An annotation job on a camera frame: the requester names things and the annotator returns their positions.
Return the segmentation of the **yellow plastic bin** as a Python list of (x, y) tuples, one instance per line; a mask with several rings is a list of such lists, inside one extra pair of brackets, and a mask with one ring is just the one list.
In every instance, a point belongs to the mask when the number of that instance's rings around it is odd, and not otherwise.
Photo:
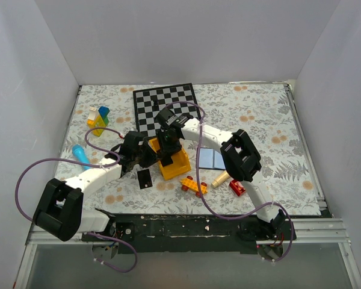
[(191, 170), (188, 154), (183, 147), (181, 147), (179, 152), (171, 156), (171, 160), (173, 162), (167, 166), (163, 166), (162, 162), (158, 161), (159, 170), (165, 181), (183, 175)]

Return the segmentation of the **black leather card holder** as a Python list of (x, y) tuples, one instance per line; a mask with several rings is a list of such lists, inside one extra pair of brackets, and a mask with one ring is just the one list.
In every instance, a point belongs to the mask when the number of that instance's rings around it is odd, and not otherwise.
[(199, 153), (199, 168), (211, 170), (225, 170), (223, 157), (211, 148), (201, 148)]

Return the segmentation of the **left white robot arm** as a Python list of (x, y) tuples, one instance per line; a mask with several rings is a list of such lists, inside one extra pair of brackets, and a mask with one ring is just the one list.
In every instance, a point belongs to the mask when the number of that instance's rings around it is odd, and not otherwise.
[(120, 179), (134, 166), (150, 167), (158, 161), (144, 135), (130, 131), (123, 143), (113, 147), (97, 167), (65, 181), (50, 180), (42, 193), (33, 223), (61, 241), (76, 233), (95, 232), (104, 241), (111, 240), (116, 226), (107, 213), (83, 209), (84, 202), (108, 183)]

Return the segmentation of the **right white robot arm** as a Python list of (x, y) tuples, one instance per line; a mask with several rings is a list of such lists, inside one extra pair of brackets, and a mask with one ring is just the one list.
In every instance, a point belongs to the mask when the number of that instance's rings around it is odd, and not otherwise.
[(215, 213), (204, 203), (211, 214), (224, 220), (240, 220), (256, 213), (261, 234), (265, 238), (274, 239), (282, 232), (287, 213), (273, 201), (262, 176), (261, 156), (244, 130), (222, 131), (204, 125), (202, 119), (193, 118), (187, 113), (177, 116), (168, 108), (163, 108), (156, 115), (155, 121), (160, 124), (157, 138), (161, 150), (166, 153), (170, 153), (181, 138), (198, 143), (197, 155), (202, 145), (219, 151), (227, 173), (242, 184), (255, 206), (253, 211), (245, 215), (226, 217)]

